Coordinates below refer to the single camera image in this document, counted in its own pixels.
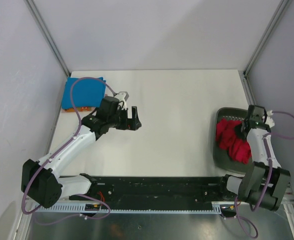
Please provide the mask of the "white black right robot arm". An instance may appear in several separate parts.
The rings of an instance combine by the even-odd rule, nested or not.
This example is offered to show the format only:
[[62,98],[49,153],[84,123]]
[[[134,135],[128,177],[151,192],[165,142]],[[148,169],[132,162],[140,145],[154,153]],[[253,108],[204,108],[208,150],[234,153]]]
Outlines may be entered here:
[[278,210],[291,175],[281,167],[275,156],[271,141],[274,125],[272,113],[264,107],[248,107],[246,117],[236,127],[236,133],[248,142],[252,164],[242,178],[225,176],[226,183],[217,188],[222,200],[229,201],[237,195],[237,199],[248,203],[252,211],[259,207],[273,212]]

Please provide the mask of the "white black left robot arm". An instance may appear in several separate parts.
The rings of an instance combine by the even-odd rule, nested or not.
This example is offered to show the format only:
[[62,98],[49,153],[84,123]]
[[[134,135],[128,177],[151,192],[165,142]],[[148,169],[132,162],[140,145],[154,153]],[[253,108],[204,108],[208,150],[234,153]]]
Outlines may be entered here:
[[128,108],[124,99],[106,96],[93,114],[81,118],[76,131],[53,152],[37,161],[27,160],[22,167],[21,190],[44,208],[52,207],[59,199],[82,195],[87,200],[97,196],[98,188],[89,175],[61,177],[65,168],[82,150],[94,144],[109,129],[138,130],[142,124],[136,106]]

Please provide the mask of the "red t shirt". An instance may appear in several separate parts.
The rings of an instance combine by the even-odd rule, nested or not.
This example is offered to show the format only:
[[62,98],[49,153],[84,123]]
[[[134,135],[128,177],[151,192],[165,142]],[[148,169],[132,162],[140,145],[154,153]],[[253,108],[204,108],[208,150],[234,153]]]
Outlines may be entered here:
[[221,119],[216,124],[215,141],[220,149],[227,152],[232,161],[247,165],[252,152],[249,143],[236,134],[236,127],[241,123],[240,120]]

